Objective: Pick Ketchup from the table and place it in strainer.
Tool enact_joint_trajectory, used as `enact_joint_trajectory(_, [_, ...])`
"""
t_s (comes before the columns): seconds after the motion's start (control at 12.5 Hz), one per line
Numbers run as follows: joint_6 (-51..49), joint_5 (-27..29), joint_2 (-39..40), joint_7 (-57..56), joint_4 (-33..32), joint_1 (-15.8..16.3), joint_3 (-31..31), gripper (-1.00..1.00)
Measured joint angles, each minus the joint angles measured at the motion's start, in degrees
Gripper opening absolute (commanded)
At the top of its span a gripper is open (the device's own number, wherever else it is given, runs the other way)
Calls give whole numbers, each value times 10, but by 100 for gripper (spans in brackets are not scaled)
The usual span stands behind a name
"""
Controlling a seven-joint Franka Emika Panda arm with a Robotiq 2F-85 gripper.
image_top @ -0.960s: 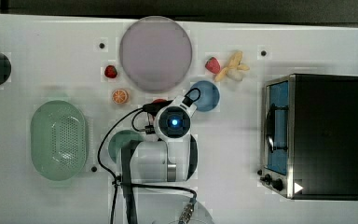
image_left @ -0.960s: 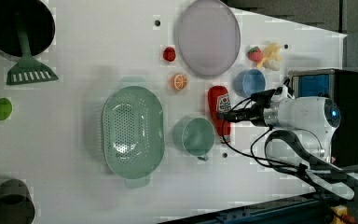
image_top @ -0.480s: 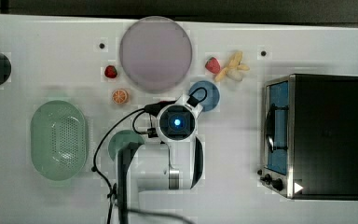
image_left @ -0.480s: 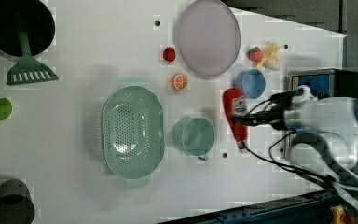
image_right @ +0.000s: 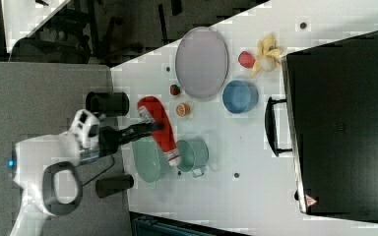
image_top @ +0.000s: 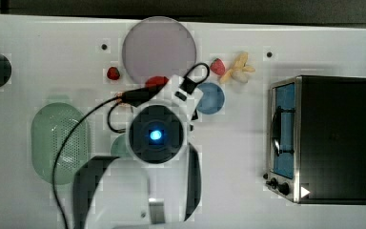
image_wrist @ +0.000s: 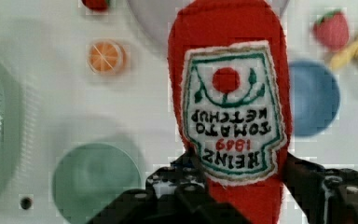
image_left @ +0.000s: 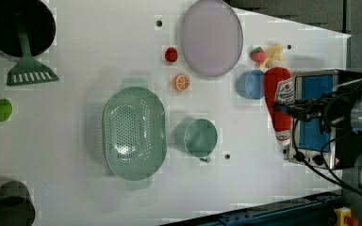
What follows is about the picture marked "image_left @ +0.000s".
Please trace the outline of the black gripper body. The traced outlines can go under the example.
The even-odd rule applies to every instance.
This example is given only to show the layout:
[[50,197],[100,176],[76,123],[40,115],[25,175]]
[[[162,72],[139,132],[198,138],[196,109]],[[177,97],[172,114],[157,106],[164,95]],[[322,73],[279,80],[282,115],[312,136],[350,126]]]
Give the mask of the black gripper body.
[[295,105],[300,110],[298,114],[306,114],[308,121],[319,121],[321,134],[330,133],[334,128],[351,130],[351,112],[361,94],[362,78],[339,84],[318,99],[296,100]]

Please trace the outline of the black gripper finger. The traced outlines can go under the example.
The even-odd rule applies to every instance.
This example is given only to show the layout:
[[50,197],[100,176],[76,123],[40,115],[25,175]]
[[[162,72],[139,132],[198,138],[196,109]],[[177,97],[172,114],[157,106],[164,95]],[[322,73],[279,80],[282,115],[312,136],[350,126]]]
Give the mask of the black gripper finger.
[[308,121],[306,114],[292,114],[291,117],[297,121]]
[[296,113],[299,109],[295,105],[275,105],[274,109],[277,112],[284,112],[284,113]]

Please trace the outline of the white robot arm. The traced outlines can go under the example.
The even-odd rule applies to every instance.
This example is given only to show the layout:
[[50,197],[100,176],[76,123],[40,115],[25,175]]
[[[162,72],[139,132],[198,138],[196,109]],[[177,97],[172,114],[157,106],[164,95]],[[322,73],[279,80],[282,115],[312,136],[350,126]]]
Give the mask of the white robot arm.
[[323,179],[362,196],[361,191],[341,181],[328,165],[325,167],[335,179],[330,179],[310,166],[304,159],[304,154],[295,145],[295,126],[299,121],[320,119],[324,132],[335,127],[348,129],[350,134],[362,134],[362,79],[337,85],[333,92],[322,95],[320,99],[295,100],[291,104],[276,103],[274,106],[276,112],[284,112],[295,120],[291,134],[292,147],[295,149],[294,158],[303,162]]

